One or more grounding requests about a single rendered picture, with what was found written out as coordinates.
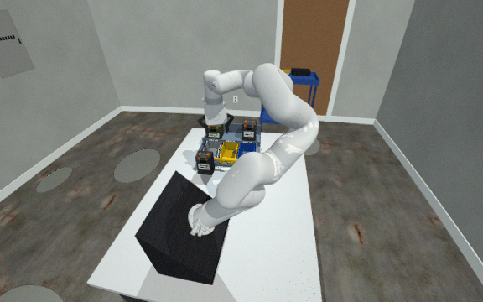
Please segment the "olive green case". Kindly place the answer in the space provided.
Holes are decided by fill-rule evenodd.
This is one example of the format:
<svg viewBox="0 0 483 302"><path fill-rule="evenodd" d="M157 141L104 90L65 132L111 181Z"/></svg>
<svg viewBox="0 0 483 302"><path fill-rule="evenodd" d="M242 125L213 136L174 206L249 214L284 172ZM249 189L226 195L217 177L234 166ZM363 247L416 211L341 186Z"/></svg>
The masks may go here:
<svg viewBox="0 0 483 302"><path fill-rule="evenodd" d="M224 134L223 124L208 126L209 136L207 138L222 139Z"/></svg>

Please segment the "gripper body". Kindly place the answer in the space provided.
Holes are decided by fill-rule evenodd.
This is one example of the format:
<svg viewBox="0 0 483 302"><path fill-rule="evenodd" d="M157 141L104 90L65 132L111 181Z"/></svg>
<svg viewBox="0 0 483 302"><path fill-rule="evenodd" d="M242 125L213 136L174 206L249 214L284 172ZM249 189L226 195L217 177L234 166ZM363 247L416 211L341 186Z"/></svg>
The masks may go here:
<svg viewBox="0 0 483 302"><path fill-rule="evenodd" d="M205 124L220 125L227 123L226 104L223 101L218 105L205 104Z"/></svg>

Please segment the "blue open bin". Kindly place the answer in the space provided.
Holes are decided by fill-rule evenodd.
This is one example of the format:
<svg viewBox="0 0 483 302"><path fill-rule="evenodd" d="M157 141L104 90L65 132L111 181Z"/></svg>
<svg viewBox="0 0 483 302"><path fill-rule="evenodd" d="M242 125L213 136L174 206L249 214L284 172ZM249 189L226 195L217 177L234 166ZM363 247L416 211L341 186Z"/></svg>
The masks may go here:
<svg viewBox="0 0 483 302"><path fill-rule="evenodd" d="M243 154L242 152L256 152L256 144L255 143L240 143L240 147L238 149L237 159L239 159Z"/></svg>

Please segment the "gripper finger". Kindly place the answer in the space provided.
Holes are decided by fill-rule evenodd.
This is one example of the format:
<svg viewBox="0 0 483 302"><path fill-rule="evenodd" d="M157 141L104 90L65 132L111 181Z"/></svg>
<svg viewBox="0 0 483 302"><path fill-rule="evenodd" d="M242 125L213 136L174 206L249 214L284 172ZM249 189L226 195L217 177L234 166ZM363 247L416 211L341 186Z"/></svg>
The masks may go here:
<svg viewBox="0 0 483 302"><path fill-rule="evenodd" d="M205 125L205 123L203 123L202 121L205 119L205 115L201 118L198 119L198 123L203 127L205 128L205 134L207 134L207 136L209 136L209 131L208 131L208 125Z"/></svg>
<svg viewBox="0 0 483 302"><path fill-rule="evenodd" d="M230 120L227 123L225 123L225 125L226 125L226 134L228 134L228 132L229 132L229 126L230 126L230 124L232 123L232 121L234 119L234 116L232 116L229 113L227 113L227 116L230 118Z"/></svg>

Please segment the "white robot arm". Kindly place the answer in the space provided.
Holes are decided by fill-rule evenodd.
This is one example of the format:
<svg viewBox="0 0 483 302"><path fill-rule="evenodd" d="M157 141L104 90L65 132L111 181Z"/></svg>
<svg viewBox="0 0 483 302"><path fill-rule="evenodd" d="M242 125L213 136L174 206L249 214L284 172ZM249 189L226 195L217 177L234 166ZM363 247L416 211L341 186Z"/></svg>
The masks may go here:
<svg viewBox="0 0 483 302"><path fill-rule="evenodd" d="M265 197L264 185L279 181L312 145L319 131L314 109L293 94L292 79L274 64L259 65L254 72L234 70L221 74L218 70L208 70L203 79L203 102L218 105L223 102L223 94L243 89L249 97L260 96L269 117L289 130L266 152L243 154L221 179L216 196L205 204L191 207L188 218L193 229L190 234L198 233L199 237L211 233L223 221L259 205Z"/></svg>

